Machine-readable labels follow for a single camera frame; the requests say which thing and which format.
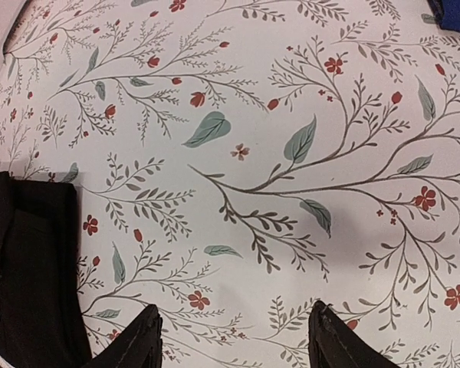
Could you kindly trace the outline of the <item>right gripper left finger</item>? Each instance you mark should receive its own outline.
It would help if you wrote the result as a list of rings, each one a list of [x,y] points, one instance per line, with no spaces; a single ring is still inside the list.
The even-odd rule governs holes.
[[[163,319],[155,304],[146,306],[87,368],[160,368]]]

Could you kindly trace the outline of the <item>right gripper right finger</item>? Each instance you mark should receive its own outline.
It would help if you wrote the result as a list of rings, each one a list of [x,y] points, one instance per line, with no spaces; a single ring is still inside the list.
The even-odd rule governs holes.
[[[316,301],[308,318],[311,368],[397,368],[356,335],[323,301]]]

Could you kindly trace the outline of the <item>black long sleeve shirt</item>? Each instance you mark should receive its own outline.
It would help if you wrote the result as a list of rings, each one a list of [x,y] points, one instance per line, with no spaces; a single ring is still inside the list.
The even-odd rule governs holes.
[[[91,358],[77,297],[73,185],[0,172],[0,356],[15,367]]]

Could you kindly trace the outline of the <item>dark blue shirt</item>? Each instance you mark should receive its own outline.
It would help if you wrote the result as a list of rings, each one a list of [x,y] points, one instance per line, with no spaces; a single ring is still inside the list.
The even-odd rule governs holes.
[[[429,6],[441,29],[460,32],[460,0],[429,0]]]

